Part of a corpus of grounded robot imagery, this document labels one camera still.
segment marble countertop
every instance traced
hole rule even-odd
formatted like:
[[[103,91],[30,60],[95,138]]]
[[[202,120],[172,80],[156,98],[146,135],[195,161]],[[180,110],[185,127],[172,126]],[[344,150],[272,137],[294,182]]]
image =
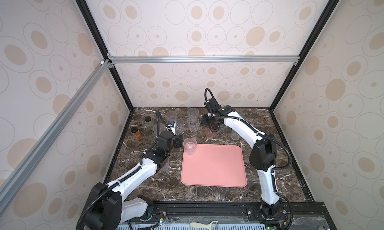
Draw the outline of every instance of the marble countertop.
[[[221,144],[221,145],[237,145],[242,148],[244,167],[247,175],[247,185],[244,188],[232,187],[209,187],[184,185],[181,178],[181,167],[183,158],[183,148],[174,149],[169,158],[170,166],[167,172],[158,172],[156,175],[145,180],[138,186],[128,197],[128,200],[138,195],[144,195],[153,201],[178,200],[178,201],[237,201],[237,202],[259,202],[261,198],[261,187],[259,177],[256,170],[250,166],[249,154],[251,147],[242,138],[238,141],[231,139],[232,130],[227,126],[220,127],[213,139],[205,137],[204,128],[199,126],[197,132],[190,132],[187,125],[187,110],[189,108],[136,108],[129,129],[133,126],[137,127],[142,135],[142,140],[137,141],[128,130],[122,148],[119,152],[116,164],[113,168],[110,180],[116,179],[134,167],[142,155],[142,152],[151,146],[155,141],[155,135],[152,127],[146,128],[144,118],[146,116],[156,118],[156,110],[165,117],[168,111],[175,111],[177,118],[185,122],[183,137],[193,137],[197,143]],[[200,112],[199,119],[204,113],[205,108],[197,108]],[[273,124],[272,118],[267,109],[257,108],[235,108],[237,112],[242,114],[245,119],[260,131],[267,134],[272,133],[278,141],[281,141],[278,132]],[[276,165],[281,166],[287,163],[287,157],[279,146],[277,146]],[[291,202],[306,202],[304,193],[300,187],[299,181],[293,168],[288,170],[276,171],[276,183],[279,192],[288,197]]]

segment spice jar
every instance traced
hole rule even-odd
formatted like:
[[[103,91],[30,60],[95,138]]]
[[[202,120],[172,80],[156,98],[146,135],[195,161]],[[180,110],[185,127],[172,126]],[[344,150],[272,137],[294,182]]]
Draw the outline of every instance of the spice jar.
[[[140,133],[140,131],[139,131],[139,129],[137,127],[132,127],[131,128],[131,132],[132,132],[133,136],[135,136],[135,138],[138,141],[141,141],[142,136],[141,136],[141,133]]]
[[[152,128],[152,118],[150,116],[146,116],[144,118],[144,121],[145,121],[146,128],[148,127],[151,129]]]

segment black bottle cap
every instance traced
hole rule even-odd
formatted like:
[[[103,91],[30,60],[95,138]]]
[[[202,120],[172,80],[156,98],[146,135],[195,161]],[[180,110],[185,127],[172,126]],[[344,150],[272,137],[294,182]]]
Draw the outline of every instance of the black bottle cap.
[[[138,130],[139,130],[139,129],[138,129],[137,127],[132,127],[132,128],[131,128],[131,132],[132,132],[132,133],[136,133]]]

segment patterned wallpaper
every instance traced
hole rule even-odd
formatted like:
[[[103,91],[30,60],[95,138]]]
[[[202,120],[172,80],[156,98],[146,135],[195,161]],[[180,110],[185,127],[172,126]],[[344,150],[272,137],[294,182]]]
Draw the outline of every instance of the patterned wallpaper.
[[[328,0],[88,0],[112,55],[298,54]]]
[[[384,0],[341,0],[275,114],[339,230],[384,222]]]
[[[0,185],[100,60],[73,0],[0,0]]]
[[[108,70],[0,218],[0,230],[69,230],[103,180],[128,109]]]
[[[116,67],[135,107],[203,107],[207,87],[222,105],[269,107],[292,65],[292,62],[240,62],[116,64]]]

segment pink tray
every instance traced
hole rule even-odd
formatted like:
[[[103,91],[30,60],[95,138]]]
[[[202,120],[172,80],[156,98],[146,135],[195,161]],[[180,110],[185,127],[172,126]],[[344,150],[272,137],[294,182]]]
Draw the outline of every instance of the pink tray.
[[[198,144],[193,155],[184,152],[181,182],[186,185],[245,187],[247,177],[241,148]]]

